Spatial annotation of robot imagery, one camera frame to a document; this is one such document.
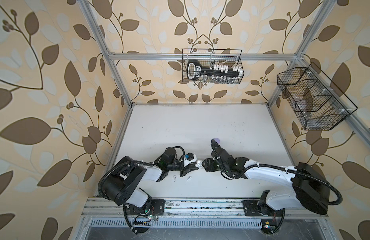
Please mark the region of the white round charging case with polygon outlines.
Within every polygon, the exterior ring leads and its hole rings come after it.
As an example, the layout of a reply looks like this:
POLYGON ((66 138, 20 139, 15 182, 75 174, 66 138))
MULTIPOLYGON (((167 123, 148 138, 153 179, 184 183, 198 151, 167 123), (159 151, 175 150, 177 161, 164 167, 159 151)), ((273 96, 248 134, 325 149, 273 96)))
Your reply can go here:
POLYGON ((196 161, 196 166, 197 166, 198 168, 203 168, 203 166, 202 166, 202 160, 197 160, 197 161, 196 161))

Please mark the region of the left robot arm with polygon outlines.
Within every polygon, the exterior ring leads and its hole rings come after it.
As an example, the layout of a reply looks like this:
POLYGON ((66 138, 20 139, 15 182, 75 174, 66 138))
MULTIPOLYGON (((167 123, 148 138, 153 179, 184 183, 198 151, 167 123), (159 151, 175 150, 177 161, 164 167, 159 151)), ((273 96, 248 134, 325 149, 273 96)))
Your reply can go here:
POLYGON ((118 206, 133 205, 149 210, 152 197, 139 188, 141 181, 160 182, 169 172, 179 172, 181 177, 196 171, 197 157, 185 153, 181 146, 166 148, 153 162, 135 161, 129 156, 123 157, 98 183, 98 196, 113 201, 118 206))

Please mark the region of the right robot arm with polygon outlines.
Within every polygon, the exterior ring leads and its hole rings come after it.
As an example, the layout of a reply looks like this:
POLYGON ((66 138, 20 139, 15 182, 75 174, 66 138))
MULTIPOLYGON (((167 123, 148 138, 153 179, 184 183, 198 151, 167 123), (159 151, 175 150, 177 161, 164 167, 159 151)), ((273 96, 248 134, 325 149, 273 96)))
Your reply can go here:
POLYGON ((326 215, 329 206, 340 205, 342 194, 321 174, 306 163, 297 166, 275 166, 245 157, 234 158, 216 139, 211 140, 211 158, 202 162, 207 172, 220 172, 227 180, 262 180, 284 186, 284 191, 264 190, 257 209, 264 215, 283 209, 305 208, 326 215))

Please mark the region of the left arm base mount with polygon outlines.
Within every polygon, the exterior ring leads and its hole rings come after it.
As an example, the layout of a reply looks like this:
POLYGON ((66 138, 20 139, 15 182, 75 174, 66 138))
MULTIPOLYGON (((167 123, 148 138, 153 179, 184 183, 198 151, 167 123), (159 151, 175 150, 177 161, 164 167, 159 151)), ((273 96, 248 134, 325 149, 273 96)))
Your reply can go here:
POLYGON ((141 208, 126 204, 123 206, 123 213, 127 226, 136 235, 145 233, 164 214, 165 203, 161 199, 148 199, 141 208))

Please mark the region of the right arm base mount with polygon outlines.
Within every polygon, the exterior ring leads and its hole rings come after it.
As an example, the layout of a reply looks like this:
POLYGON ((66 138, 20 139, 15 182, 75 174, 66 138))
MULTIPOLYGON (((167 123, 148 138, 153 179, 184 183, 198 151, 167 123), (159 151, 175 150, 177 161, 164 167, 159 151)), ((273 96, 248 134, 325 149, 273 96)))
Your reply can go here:
POLYGON ((285 219, 285 209, 273 210, 262 200, 245 200, 242 204, 246 217, 265 217, 261 219, 261 231, 265 235, 275 235, 279 232, 285 219))

